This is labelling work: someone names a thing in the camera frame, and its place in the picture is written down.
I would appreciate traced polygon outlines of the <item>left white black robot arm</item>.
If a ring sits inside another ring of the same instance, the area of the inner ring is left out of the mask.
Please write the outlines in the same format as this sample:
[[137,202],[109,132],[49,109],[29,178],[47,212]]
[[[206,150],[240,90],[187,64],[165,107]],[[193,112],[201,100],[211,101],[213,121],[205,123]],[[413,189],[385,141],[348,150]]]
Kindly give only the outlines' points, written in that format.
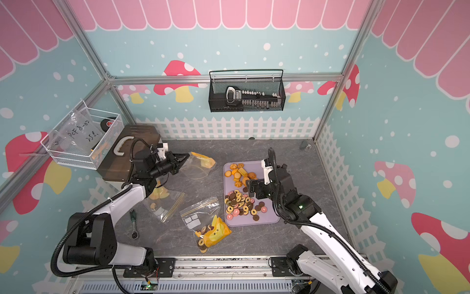
[[[135,152],[138,143],[144,143],[145,148]],[[150,145],[136,138],[129,157],[130,171],[121,191],[93,209],[69,218],[67,231],[50,261],[55,276],[67,278],[106,269],[128,269],[141,276],[151,276],[159,269],[151,248],[119,243],[115,226],[153,193],[158,178],[176,175],[190,155],[168,151],[163,143]]]

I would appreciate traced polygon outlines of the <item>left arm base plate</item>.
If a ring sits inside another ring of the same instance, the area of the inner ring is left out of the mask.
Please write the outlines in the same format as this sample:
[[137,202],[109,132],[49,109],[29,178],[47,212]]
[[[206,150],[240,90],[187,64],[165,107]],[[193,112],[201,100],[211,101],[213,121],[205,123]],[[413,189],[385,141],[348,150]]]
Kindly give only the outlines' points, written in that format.
[[131,266],[125,269],[124,278],[172,278],[175,270],[175,258],[158,257],[150,265]]

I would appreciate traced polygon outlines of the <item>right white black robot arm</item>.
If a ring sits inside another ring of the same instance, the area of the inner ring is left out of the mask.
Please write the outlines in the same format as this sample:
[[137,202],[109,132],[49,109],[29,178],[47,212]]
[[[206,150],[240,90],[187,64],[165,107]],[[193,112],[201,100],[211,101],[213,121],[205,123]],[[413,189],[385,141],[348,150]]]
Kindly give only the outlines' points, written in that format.
[[273,148],[262,160],[262,180],[250,180],[248,192],[258,200],[268,198],[287,224],[300,229],[329,257],[331,263],[317,257],[303,245],[286,256],[293,275],[307,275],[337,294],[393,294],[398,280],[390,271],[380,271],[358,253],[334,228],[319,205],[300,194],[285,164],[278,165]]

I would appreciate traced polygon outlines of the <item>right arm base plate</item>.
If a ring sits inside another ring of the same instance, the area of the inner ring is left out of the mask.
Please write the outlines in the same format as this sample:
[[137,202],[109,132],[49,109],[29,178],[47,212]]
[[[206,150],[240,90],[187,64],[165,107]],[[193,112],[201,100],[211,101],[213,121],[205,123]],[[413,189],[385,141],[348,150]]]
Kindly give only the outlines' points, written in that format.
[[275,278],[314,279],[313,276],[301,273],[299,269],[291,269],[290,260],[285,256],[269,257],[268,266]]

